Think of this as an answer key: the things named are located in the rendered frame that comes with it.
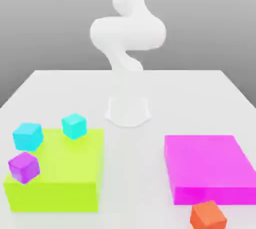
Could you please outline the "small turquoise cube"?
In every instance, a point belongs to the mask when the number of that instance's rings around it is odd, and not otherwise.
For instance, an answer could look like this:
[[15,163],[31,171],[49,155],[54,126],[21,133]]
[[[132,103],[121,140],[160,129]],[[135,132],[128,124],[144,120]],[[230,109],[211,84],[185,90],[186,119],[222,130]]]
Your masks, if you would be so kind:
[[62,131],[71,140],[87,134],[87,120],[80,114],[73,113],[61,119]]

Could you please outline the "small sky blue cube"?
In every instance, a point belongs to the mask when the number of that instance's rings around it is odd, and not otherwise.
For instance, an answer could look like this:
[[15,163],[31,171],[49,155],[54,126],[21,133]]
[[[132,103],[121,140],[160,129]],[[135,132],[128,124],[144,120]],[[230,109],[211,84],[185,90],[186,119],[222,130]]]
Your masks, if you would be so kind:
[[39,123],[23,122],[12,133],[15,148],[19,151],[35,152],[44,141]]

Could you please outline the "small purple cube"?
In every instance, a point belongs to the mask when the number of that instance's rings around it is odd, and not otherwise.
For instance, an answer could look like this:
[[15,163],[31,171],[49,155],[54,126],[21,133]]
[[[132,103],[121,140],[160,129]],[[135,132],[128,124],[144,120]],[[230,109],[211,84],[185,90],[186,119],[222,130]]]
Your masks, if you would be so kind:
[[10,159],[8,167],[11,176],[23,185],[37,177],[41,172],[38,158],[26,151]]

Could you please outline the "small orange cube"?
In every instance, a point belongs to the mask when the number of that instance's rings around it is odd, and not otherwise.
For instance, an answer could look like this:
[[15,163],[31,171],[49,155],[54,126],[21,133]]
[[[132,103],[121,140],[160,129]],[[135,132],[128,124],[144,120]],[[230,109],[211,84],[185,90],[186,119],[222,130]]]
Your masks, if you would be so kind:
[[195,204],[191,208],[190,224],[193,229],[226,229],[227,221],[213,200]]

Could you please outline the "large lime green box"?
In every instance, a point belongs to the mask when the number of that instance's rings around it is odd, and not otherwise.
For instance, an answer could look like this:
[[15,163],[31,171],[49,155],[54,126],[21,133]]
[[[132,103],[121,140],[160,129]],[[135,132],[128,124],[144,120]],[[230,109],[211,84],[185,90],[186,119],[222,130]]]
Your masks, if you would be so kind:
[[100,205],[104,169],[104,130],[88,129],[71,140],[61,129],[44,129],[33,152],[40,174],[21,184],[8,174],[3,181],[12,212],[92,212]]

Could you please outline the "large magenta box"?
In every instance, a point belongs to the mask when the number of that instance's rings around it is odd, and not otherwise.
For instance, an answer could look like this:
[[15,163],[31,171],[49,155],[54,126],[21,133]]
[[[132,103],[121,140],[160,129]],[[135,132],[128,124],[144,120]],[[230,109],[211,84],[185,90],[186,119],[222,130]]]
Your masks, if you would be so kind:
[[256,205],[256,170],[232,135],[166,135],[174,205]]

